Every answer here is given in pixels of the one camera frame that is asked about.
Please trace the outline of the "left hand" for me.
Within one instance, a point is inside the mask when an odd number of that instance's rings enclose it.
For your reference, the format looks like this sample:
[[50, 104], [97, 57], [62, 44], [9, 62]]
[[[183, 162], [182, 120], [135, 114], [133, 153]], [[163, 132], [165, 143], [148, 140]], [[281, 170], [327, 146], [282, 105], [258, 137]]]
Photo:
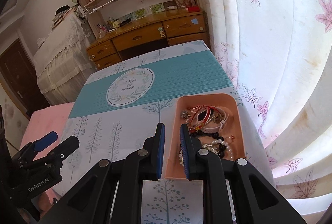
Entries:
[[52, 204], [46, 192], [40, 194], [37, 204], [40, 211], [40, 218], [42, 218], [52, 208]]

